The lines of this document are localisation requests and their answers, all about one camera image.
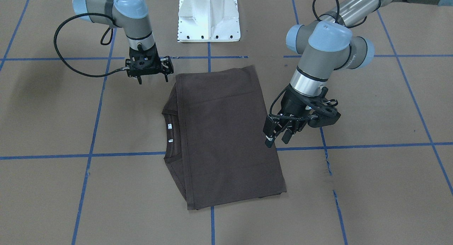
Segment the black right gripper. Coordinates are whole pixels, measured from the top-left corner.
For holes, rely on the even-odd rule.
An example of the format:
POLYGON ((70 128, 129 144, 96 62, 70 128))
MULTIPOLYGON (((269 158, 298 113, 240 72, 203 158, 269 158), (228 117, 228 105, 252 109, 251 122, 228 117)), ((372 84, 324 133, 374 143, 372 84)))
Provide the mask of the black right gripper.
POLYGON ((148 50, 134 50, 129 48, 129 59, 126 59, 126 67, 129 68, 127 75, 136 77, 139 84, 143 83, 142 76, 164 74, 165 81, 168 76, 174 73, 173 63, 170 56, 160 58, 157 47, 153 46, 148 50))

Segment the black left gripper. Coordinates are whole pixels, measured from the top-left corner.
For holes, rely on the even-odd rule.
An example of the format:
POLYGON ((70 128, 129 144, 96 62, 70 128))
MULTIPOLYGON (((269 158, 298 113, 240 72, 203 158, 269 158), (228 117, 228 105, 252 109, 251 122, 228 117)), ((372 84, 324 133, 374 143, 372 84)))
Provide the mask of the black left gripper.
POLYGON ((274 107, 278 99, 281 99, 280 111, 271 116, 266 116, 263 133, 265 145, 271 148, 275 137, 285 130, 282 142, 288 144, 293 135, 309 125, 312 128, 330 126, 335 124, 341 117, 336 109, 336 99, 326 99, 327 87, 321 87, 321 92, 315 97, 305 96, 287 85, 271 104, 274 107))

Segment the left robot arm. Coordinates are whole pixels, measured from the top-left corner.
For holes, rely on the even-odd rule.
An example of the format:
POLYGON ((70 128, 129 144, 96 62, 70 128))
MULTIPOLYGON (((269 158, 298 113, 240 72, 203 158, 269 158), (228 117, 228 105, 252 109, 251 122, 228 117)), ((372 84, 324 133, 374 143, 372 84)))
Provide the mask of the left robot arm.
POLYGON ((335 124, 341 114, 338 101, 327 99, 328 79, 335 70, 358 69, 367 66, 375 55, 373 43, 354 37, 351 29, 366 21, 372 12, 390 3, 452 6, 452 0, 335 0, 336 6, 323 14, 314 11, 315 21, 309 25, 296 24, 290 28, 285 42, 288 49, 300 54, 290 83, 280 92, 281 109, 270 109, 263 132, 265 145, 272 147, 283 133, 287 144, 291 137, 304 129, 335 124))

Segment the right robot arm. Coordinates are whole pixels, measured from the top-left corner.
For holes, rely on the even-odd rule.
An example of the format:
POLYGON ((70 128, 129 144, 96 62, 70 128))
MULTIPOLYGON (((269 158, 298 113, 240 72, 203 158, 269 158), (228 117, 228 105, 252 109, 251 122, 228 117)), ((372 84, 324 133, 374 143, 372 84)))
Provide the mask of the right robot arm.
POLYGON ((85 21, 122 28, 129 42, 125 67, 129 77, 142 83, 142 76, 174 72, 171 58, 161 58, 154 40, 145 0, 72 0, 75 14, 85 21))

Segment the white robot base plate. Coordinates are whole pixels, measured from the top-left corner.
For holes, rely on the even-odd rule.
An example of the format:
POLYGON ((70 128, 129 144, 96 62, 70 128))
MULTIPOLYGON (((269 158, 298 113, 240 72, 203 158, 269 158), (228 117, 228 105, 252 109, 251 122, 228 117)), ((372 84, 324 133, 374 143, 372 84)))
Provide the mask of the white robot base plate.
POLYGON ((179 0, 178 8, 178 42, 240 41, 237 0, 179 0))

